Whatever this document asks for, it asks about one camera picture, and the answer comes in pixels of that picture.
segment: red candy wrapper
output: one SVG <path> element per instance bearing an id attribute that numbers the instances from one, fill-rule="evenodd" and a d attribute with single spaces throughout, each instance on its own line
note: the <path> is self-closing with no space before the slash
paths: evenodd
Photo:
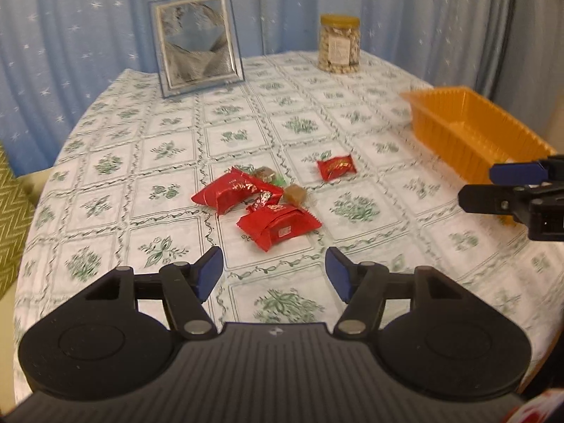
<path id="1" fill-rule="evenodd" d="M 334 180 L 345 173 L 356 173 L 354 162 L 351 155 L 334 157 L 326 161 L 317 161 L 319 171 L 323 181 Z"/>
<path id="2" fill-rule="evenodd" d="M 252 213 L 254 211 L 257 211 L 259 208 L 262 208 L 263 206 L 278 204 L 278 202 L 280 202 L 280 199 L 282 198 L 282 194 L 284 193 L 284 190 L 282 188 L 279 188 L 279 191 L 280 192 L 278 192 L 278 190 L 276 192 L 271 192 L 269 190 L 261 190 L 255 201 L 247 206 L 247 211 Z"/>
<path id="3" fill-rule="evenodd" d="M 258 198 L 247 207 L 250 212 L 267 204 L 278 203 L 284 190 L 232 168 L 229 173 L 220 176 L 192 196 L 192 201 L 216 208 L 217 214 L 223 215 L 238 203 L 258 192 L 260 192 Z"/>
<path id="4" fill-rule="evenodd" d="M 308 211 L 287 204 L 264 206 L 243 216 L 237 225 L 263 251 L 283 240 L 321 227 L 321 223 Z"/>
<path id="5" fill-rule="evenodd" d="M 232 168 L 229 173 L 220 176 L 192 196 L 192 201 L 216 208 L 217 214 L 223 215 L 230 208 L 259 191 L 260 189 L 253 182 L 252 176 Z"/>

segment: blue curtain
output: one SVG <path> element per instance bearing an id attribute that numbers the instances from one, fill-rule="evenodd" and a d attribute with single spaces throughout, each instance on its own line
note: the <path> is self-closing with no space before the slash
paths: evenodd
<path id="1" fill-rule="evenodd" d="M 0 0 L 0 141 L 16 174 L 52 165 L 125 68 L 156 71 L 150 0 Z M 509 0 L 233 0 L 241 54 L 317 49 L 319 15 L 362 21 L 362 47 L 432 84 L 488 95 Z"/>

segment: floral tablecloth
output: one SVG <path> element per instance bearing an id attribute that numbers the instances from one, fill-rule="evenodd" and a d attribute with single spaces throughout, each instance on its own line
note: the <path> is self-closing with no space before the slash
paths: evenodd
<path id="1" fill-rule="evenodd" d="M 330 75 L 316 53 L 246 59 L 247 81 L 163 100 L 156 74 L 124 71 L 80 119 L 46 185 L 16 293 L 15 341 L 115 265 L 157 272 L 218 245 L 225 271 L 205 308 L 225 321 L 326 321 L 343 303 L 324 273 L 328 246 L 394 272 L 434 265 L 522 326 L 532 366 L 558 330 L 561 244 L 457 205 L 461 180 L 419 144 L 397 93 L 428 84 L 362 53 L 362 71 Z M 324 183 L 315 161 L 351 153 L 358 173 Z M 314 233 L 263 252 L 192 195 L 233 165 L 268 166 L 305 186 Z M 140 309 L 166 323 L 159 302 Z M 386 305 L 384 322 L 407 301 Z M 29 393 L 15 357 L 16 398 Z"/>

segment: chevron pattern fabric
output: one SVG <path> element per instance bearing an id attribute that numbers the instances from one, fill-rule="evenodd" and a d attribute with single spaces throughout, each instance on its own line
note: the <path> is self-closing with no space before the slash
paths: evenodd
<path id="1" fill-rule="evenodd" d="M 0 299 L 18 276 L 33 213 L 0 145 Z"/>

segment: silver picture frame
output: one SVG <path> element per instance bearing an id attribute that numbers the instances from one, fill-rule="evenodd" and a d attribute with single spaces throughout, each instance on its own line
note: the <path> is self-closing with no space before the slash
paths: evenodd
<path id="1" fill-rule="evenodd" d="M 244 81 L 231 0 L 150 3 L 163 97 Z"/>

